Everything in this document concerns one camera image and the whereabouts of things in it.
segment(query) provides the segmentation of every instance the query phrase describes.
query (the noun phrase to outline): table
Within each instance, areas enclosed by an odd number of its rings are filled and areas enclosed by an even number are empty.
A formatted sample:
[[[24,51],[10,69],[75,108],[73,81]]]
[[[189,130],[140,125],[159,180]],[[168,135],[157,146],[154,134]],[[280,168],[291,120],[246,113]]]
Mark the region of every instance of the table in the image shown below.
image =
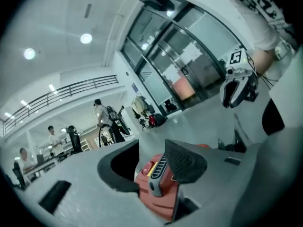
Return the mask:
[[[36,172],[39,172],[39,171],[41,171],[41,170],[44,170],[45,168],[47,168],[47,167],[49,167],[49,166],[51,166],[51,165],[57,165],[58,164],[58,161],[57,161],[57,156],[56,157],[53,157],[53,158],[51,158],[51,159],[48,159],[48,160],[46,160],[43,164],[41,164],[41,165],[39,165],[39,166],[35,166],[34,168],[32,168],[32,169],[30,169],[30,170],[28,170],[28,171],[25,171],[24,173],[23,173],[23,177],[24,177],[24,181],[26,182],[26,181],[28,181],[29,183],[30,183],[30,180],[29,180],[29,176],[31,175],[31,174],[34,174],[34,173],[36,173]]]

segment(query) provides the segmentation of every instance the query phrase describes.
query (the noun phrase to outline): railing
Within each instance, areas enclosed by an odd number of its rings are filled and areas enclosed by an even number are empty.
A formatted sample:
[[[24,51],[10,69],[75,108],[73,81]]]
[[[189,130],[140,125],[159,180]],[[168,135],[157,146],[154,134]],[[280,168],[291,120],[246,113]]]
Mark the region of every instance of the railing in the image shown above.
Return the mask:
[[[77,93],[116,83],[119,83],[117,80],[117,75],[111,75],[80,81],[57,89],[57,93],[49,92],[44,94],[43,96],[28,103],[27,106],[24,106],[14,112],[12,117],[3,122],[3,134],[5,135],[22,120],[30,117],[31,114],[35,114],[38,110],[48,107],[50,104],[57,101],[62,101],[62,99],[71,97]]]

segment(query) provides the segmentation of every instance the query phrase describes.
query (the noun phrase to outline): white ceiling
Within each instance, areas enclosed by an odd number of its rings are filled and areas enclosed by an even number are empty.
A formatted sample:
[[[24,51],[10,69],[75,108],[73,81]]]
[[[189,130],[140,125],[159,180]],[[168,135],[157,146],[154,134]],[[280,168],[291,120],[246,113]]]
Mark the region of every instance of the white ceiling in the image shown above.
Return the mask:
[[[0,108],[37,79],[108,64],[130,5],[125,0],[26,0],[0,41]],[[92,34],[90,44],[80,42],[84,33]],[[26,48],[35,50],[34,59],[24,59]]]
[[[112,106],[118,112],[122,106],[122,97],[124,93],[115,93],[101,98],[104,106]],[[83,132],[89,128],[97,125],[97,117],[94,114],[93,102],[85,103],[74,107],[71,110],[65,111],[64,113],[58,114],[50,120],[47,120],[30,130],[31,135],[37,146],[43,145],[48,142],[49,132],[47,127],[52,125],[55,128],[55,134],[60,133],[60,129],[74,125],[76,129]],[[12,144],[6,146],[10,148],[10,155],[18,156],[19,149],[28,148],[26,134],[21,135]]]

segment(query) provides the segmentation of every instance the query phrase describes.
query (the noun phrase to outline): floor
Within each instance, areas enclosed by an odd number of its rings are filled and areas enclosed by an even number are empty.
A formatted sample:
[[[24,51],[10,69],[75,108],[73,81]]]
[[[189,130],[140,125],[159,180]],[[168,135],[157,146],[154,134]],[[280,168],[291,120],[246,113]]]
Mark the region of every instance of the floor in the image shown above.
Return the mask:
[[[164,152],[164,140],[180,140],[192,144],[208,144],[217,148],[218,138],[225,144],[233,140],[234,113],[253,142],[263,141],[267,135],[262,127],[262,114],[269,101],[269,89],[259,81],[259,95],[254,103],[243,101],[238,107],[226,109],[219,95],[197,104],[171,118],[162,126],[142,132],[136,138],[140,141],[140,162],[142,168],[151,157]]]

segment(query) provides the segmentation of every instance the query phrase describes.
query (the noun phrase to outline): balcony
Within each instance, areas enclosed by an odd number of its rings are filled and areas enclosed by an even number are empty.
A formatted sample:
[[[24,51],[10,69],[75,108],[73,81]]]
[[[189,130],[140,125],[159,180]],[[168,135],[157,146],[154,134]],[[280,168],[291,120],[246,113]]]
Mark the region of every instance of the balcony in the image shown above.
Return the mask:
[[[103,91],[114,88],[115,84],[117,86],[119,84],[117,76],[110,75],[73,83],[44,94],[14,112],[6,121],[0,122],[2,124],[1,128],[3,128],[1,135],[5,136],[25,121],[34,119],[41,113],[47,112],[63,103],[77,99],[79,96],[87,96],[99,91],[99,89]]]

